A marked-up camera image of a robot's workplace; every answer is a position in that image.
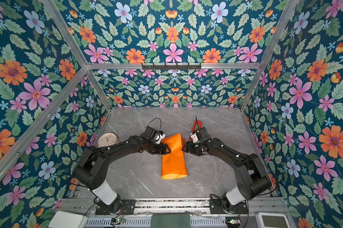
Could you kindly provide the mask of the yellow wrapping paper sheet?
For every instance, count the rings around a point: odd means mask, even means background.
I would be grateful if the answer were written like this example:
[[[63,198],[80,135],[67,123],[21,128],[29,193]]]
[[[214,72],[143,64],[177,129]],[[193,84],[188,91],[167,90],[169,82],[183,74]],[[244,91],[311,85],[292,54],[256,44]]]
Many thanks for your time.
[[[188,170],[185,165],[184,152],[182,148],[185,139],[181,134],[176,134],[165,138],[162,143],[168,145],[171,152],[162,157],[161,178],[164,180],[176,180],[188,176]]]

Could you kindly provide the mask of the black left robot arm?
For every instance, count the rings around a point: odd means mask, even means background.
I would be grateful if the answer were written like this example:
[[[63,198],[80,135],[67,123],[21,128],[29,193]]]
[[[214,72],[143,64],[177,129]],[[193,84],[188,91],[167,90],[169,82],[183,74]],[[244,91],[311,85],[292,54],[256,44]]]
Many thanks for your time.
[[[164,138],[165,134],[161,130],[148,126],[141,135],[131,136],[114,145],[99,148],[90,146],[80,157],[72,175],[84,184],[100,203],[111,206],[120,201],[120,197],[106,180],[109,165],[125,156],[144,151],[152,155],[169,154],[171,149],[162,143]]]

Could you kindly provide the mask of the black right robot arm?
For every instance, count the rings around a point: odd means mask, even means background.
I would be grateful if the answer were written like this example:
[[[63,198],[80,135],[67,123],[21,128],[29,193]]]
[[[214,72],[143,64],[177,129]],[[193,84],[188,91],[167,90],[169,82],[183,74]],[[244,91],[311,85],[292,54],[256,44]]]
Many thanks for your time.
[[[220,139],[211,138],[204,127],[191,133],[183,151],[196,156],[215,156],[233,168],[236,186],[222,195],[226,211],[232,211],[241,202],[261,195],[272,186],[267,169],[256,154],[232,149]]]

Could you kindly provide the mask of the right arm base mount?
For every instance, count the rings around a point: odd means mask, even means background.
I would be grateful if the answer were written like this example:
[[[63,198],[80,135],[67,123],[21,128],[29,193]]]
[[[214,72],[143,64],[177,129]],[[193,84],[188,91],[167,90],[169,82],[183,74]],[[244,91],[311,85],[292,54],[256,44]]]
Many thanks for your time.
[[[210,196],[209,199],[211,214],[243,214],[248,215],[249,207],[246,201],[232,205],[225,198]]]

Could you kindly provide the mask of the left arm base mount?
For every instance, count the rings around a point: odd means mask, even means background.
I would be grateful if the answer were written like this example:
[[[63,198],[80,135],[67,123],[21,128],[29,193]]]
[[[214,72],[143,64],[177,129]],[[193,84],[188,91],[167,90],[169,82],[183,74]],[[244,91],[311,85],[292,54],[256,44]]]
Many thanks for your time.
[[[133,215],[136,207],[136,200],[119,197],[110,205],[106,205],[99,198],[96,198],[94,203],[97,205],[96,215]]]

